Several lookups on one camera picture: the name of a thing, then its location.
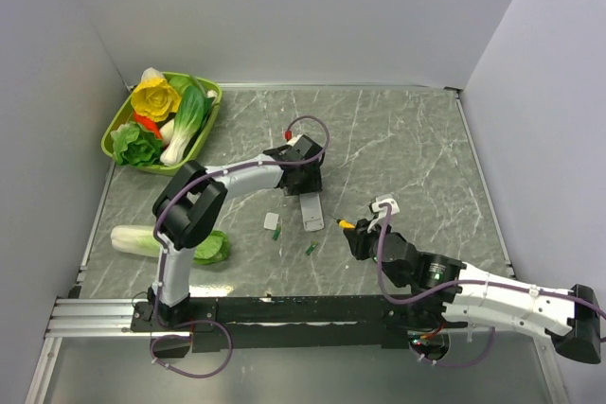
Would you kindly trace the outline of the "yellow handled screwdriver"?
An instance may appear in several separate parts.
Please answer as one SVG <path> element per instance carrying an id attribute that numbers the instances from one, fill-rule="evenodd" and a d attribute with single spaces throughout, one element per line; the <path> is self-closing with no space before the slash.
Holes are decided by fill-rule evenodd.
<path id="1" fill-rule="evenodd" d="M 354 229 L 355 228 L 355 225 L 349 221 L 342 220 L 342 219 L 334 219 L 334 220 L 337 223 L 337 225 L 342 229 Z"/>

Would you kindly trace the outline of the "white remote control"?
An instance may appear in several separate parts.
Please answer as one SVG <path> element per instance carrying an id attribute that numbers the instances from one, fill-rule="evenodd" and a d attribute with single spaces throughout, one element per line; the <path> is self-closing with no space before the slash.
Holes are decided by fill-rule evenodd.
<path id="1" fill-rule="evenodd" d="M 319 192 L 301 194 L 299 204 L 306 232 L 317 232 L 325 227 Z"/>

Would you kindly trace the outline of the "grey battery cover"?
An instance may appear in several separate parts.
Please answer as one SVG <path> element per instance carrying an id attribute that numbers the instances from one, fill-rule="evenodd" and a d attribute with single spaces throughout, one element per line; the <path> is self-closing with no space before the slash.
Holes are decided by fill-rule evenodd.
<path id="1" fill-rule="evenodd" d="M 264 229 L 275 231 L 275 229 L 278 227 L 278 224 L 279 224 L 279 214 L 273 213 L 273 212 L 268 212 L 265 215 L 264 222 L 263 222 Z"/>

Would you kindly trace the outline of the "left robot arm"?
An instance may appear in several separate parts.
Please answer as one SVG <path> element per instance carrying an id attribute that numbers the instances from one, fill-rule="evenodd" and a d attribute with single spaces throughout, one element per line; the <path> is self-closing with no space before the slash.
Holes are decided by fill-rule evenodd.
<path id="1" fill-rule="evenodd" d="M 324 154 L 324 147 L 301 134 L 229 166 L 186 163 L 152 208 L 152 234 L 160 244 L 156 277 L 148 290 L 153 319 L 166 330 L 185 323 L 194 252 L 213 231 L 225 202 L 265 189 L 278 188 L 288 196 L 318 192 Z"/>

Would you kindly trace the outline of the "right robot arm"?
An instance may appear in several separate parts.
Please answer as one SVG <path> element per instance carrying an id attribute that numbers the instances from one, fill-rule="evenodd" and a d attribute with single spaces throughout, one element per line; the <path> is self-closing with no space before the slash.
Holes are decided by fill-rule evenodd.
<path id="1" fill-rule="evenodd" d="M 390 227 L 373 220 L 338 220 L 358 260 L 371 259 L 379 286 L 408 288 L 408 297 L 386 293 L 392 305 L 413 308 L 424 326 L 442 323 L 487 325 L 528 337 L 548 339 L 557 354 L 580 363 L 599 364 L 604 310 L 594 290 L 576 284 L 551 289 L 499 277 L 446 255 L 425 253 Z"/>

